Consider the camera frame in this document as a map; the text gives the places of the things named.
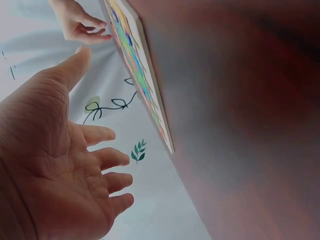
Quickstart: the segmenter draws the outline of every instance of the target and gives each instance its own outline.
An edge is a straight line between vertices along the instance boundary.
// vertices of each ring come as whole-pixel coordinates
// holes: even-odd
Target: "wooden surface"
[[[128,1],[212,239],[319,240],[320,1]]]

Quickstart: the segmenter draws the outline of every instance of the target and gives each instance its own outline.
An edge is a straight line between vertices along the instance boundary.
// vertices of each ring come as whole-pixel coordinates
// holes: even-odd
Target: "finger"
[[[100,36],[96,33],[85,33],[77,36],[77,40],[86,44],[100,44],[111,39],[111,35]]]
[[[126,166],[130,163],[130,157],[121,151],[107,147],[91,152],[101,164],[101,170],[117,166]]]
[[[91,50],[82,46],[78,48],[76,54],[59,65],[44,70],[42,74],[49,75],[51,79],[64,84],[70,92],[88,71],[90,62]]]
[[[94,26],[83,26],[81,29],[85,32],[91,32],[94,31],[96,28]]]
[[[106,29],[103,28],[103,29],[100,29],[100,30],[97,31],[97,32],[90,32],[90,33],[88,33],[88,35],[89,35],[90,37],[95,36],[95,35],[100,36],[100,35],[103,34],[105,31],[106,31]]]
[[[77,125],[86,140],[87,146],[93,146],[103,141],[116,139],[116,134],[110,128],[104,126]]]
[[[107,26],[107,23],[105,21],[90,16],[88,13],[84,14],[84,20],[96,28],[105,28]]]
[[[103,175],[103,178],[106,181],[109,194],[113,194],[131,186],[134,181],[132,175],[128,173],[109,172]]]
[[[123,194],[121,196],[113,196],[109,198],[110,206],[113,209],[114,217],[130,208],[134,204],[134,196],[130,193]]]

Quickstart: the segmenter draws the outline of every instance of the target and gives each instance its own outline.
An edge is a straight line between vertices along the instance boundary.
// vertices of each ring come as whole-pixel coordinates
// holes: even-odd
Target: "drawing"
[[[134,151],[131,151],[131,157],[136,160],[136,164],[138,164],[138,161],[141,161],[145,158],[145,150],[147,149],[147,147],[145,147],[146,144],[147,142],[142,139],[142,141],[139,141],[138,144],[134,145]]]
[[[131,77],[126,78],[124,81],[129,84],[129,85],[134,85],[132,82],[129,82],[129,80],[131,79]],[[132,101],[134,100],[135,96],[137,95],[137,92],[135,92],[133,94],[133,96],[131,97],[130,101],[127,103],[125,100],[123,100],[122,98],[113,98],[111,99],[111,102],[113,105],[115,105],[115,107],[100,107],[100,97],[99,96],[95,96],[93,98],[91,98],[88,103],[85,105],[84,108],[84,113],[88,114],[88,116],[86,116],[83,124],[86,123],[86,121],[88,120],[88,118],[90,116],[92,116],[92,121],[96,120],[96,116],[98,115],[98,119],[102,118],[102,114],[103,114],[103,110],[123,110],[125,108],[128,108],[128,106],[132,103]]]
[[[138,15],[126,0],[105,0],[117,44],[159,132],[171,153],[171,141],[165,111]]]

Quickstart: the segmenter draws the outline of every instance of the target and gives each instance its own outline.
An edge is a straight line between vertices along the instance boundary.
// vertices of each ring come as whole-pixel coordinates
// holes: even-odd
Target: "black line drawing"
[[[129,82],[129,80],[131,79],[131,77],[124,79],[124,81],[129,84],[129,85],[134,85],[132,82]],[[135,93],[133,94],[132,98],[130,99],[130,101],[127,103],[125,100],[123,100],[122,98],[113,98],[111,99],[111,102],[116,106],[116,107],[100,107],[99,103],[97,101],[93,101],[91,103],[89,103],[88,105],[85,106],[85,110],[90,111],[90,113],[88,114],[88,116],[86,116],[83,124],[86,123],[86,121],[88,120],[88,118],[94,113],[92,120],[96,120],[96,116],[98,115],[98,119],[102,118],[102,114],[103,114],[103,110],[123,110],[125,108],[128,108],[128,106],[132,103],[132,101],[134,100],[135,96],[137,95],[137,91],[135,91]]]

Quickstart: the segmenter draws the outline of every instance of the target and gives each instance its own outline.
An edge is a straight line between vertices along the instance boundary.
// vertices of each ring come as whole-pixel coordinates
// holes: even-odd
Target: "fingernail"
[[[77,49],[76,49],[76,51],[75,51],[75,53],[77,54],[78,52],[80,52],[81,51],[81,49],[83,49],[84,48],[84,46],[83,45],[81,45],[80,47],[78,47]]]
[[[130,163],[130,157],[129,155],[125,154],[125,157],[126,157],[126,165],[128,165]]]

